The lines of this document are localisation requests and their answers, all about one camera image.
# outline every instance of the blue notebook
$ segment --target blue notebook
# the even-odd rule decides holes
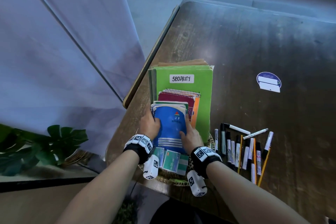
[[[162,106],[156,108],[155,117],[160,119],[161,128],[153,145],[186,154],[180,137],[180,131],[187,133],[184,113],[170,106]]]

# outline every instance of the stack of notebooks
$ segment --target stack of notebooks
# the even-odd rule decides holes
[[[160,168],[186,173],[188,156],[179,134],[186,134],[186,115],[203,142],[208,141],[212,71],[213,66],[202,59],[159,63],[148,70],[152,113],[161,120],[161,129],[153,141]]]

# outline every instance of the yellow pencil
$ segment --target yellow pencil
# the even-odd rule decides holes
[[[243,135],[240,135],[240,150],[239,150],[238,173],[240,172],[240,159],[242,157],[242,147],[243,147]]]
[[[255,155],[255,138],[253,141],[253,162],[254,162],[254,175],[255,175],[254,184],[257,184],[257,161],[256,161],[256,155]]]
[[[261,171],[261,175],[260,175],[260,178],[259,178],[258,187],[260,187],[261,180],[263,179],[263,175],[264,175],[264,171],[265,171],[265,168],[266,168],[266,164],[267,164],[267,160],[268,160],[268,155],[270,154],[270,151],[271,151],[271,147],[268,150],[268,153],[267,153],[264,165],[262,166],[262,171]]]

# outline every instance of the wooden table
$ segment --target wooden table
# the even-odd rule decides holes
[[[204,58],[215,65],[211,131],[226,122],[274,132],[261,187],[311,223],[336,219],[336,24],[187,2],[179,9],[152,65]],[[276,74],[280,93],[260,89],[260,72]],[[110,164],[138,128],[149,105],[146,74],[107,149]],[[257,136],[262,147],[267,133]],[[141,179],[140,183],[235,222],[213,194]]]

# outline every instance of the person's left hand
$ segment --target person's left hand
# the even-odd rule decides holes
[[[146,114],[139,123],[139,134],[148,136],[152,141],[158,135],[161,123],[159,118],[153,118],[151,108],[147,107]]]

